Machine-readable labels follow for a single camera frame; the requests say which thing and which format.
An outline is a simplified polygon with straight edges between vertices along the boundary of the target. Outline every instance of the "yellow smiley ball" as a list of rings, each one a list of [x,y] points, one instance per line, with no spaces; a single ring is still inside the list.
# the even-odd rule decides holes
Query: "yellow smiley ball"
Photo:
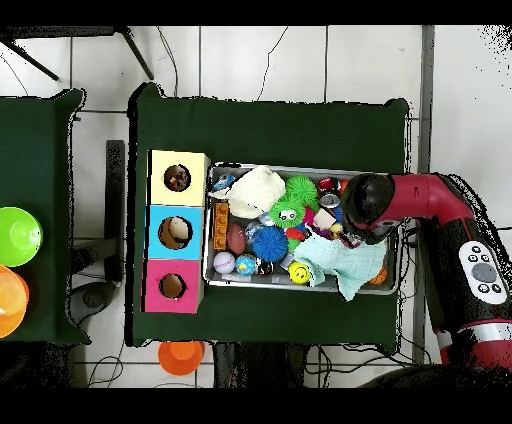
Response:
[[[306,284],[311,278],[309,268],[300,262],[293,262],[288,268],[290,280],[297,284]]]

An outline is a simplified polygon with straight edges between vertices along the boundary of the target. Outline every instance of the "round hole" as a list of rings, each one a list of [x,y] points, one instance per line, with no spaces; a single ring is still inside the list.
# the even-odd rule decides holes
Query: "round hole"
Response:
[[[190,186],[190,172],[183,165],[171,165],[164,172],[164,184],[171,191],[184,191]]]
[[[160,293],[169,299],[178,299],[183,296],[186,286],[183,278],[177,274],[167,274],[158,285]]]
[[[165,218],[158,227],[158,239],[168,249],[183,249],[192,239],[192,225],[181,216]]]

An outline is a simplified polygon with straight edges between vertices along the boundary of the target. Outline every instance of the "green cup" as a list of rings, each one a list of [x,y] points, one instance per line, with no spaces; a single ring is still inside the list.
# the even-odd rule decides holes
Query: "green cup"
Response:
[[[20,208],[0,208],[0,265],[26,264],[42,241],[43,230],[31,214]]]

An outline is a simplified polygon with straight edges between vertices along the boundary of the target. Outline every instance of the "blue spiky ball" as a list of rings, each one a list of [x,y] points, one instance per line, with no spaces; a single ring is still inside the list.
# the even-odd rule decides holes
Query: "blue spiky ball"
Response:
[[[276,262],[288,253],[288,239],[279,228],[263,227],[254,235],[252,249],[265,262]]]

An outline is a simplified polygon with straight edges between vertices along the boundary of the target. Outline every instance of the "shape sorter box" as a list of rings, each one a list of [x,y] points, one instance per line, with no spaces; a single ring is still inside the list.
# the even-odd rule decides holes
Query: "shape sorter box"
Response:
[[[206,178],[210,159],[204,153],[148,151],[149,190],[147,202],[152,205],[204,207]],[[185,171],[183,181],[173,179],[175,169]]]
[[[155,259],[145,266],[144,312],[197,313],[204,292],[200,261]],[[162,288],[162,281],[169,275],[179,277],[183,285],[178,298],[169,298]]]
[[[192,232],[192,236],[189,236],[188,242],[183,247],[178,249],[168,248],[160,241],[159,231],[167,231],[167,224],[164,223],[167,218],[181,218],[188,224],[188,231],[189,234],[190,231]],[[204,208],[149,205],[149,243],[147,259],[201,260],[203,222]]]

